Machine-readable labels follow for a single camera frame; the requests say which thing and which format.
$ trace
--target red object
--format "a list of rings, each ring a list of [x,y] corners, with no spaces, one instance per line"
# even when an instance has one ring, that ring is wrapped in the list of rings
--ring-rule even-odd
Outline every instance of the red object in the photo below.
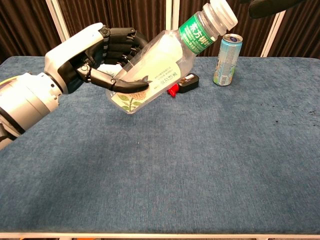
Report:
[[[167,92],[168,94],[171,95],[171,97],[176,97],[176,93],[179,91],[179,85],[178,84],[175,84],[173,85],[172,87],[170,87]]]

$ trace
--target blue table surface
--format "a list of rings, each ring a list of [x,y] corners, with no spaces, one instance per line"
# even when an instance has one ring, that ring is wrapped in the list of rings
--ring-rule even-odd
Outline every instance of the blue table surface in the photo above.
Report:
[[[240,57],[226,87],[216,61],[133,115],[91,84],[62,96],[0,151],[0,232],[320,234],[320,60]]]

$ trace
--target blue can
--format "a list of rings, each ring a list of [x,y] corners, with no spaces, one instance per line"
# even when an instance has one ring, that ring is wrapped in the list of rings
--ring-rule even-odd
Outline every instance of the blue can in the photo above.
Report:
[[[236,63],[242,47],[243,38],[237,34],[223,36],[216,63],[213,82],[219,86],[231,84]]]

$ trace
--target robotic hand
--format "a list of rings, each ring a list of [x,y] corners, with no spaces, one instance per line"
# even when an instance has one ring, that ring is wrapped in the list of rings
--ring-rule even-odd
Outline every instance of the robotic hand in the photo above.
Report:
[[[241,4],[250,3],[249,15],[253,19],[264,18],[287,10],[304,0],[239,0]]]
[[[124,66],[147,43],[134,28],[96,23],[47,52],[44,72],[0,82],[0,150],[54,111],[61,94],[73,93],[84,82],[121,93],[148,88],[145,81],[126,82],[96,69],[100,64]]]

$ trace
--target brown curtain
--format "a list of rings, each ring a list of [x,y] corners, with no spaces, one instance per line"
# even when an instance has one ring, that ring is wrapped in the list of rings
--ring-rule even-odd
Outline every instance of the brown curtain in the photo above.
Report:
[[[209,0],[180,0],[179,26],[187,21],[195,12],[201,11]],[[274,16],[251,19],[248,13],[249,4],[239,4],[239,0],[227,0],[232,8],[238,24],[227,33],[235,33],[243,37],[240,56],[260,57],[267,40]],[[222,37],[204,50],[199,56],[218,56]]]
[[[165,0],[59,0],[59,5],[71,36],[99,22],[133,27],[148,40],[165,29]]]
[[[268,56],[320,59],[320,0],[288,9]]]
[[[44,0],[0,0],[0,63],[11,56],[44,56],[60,44]]]

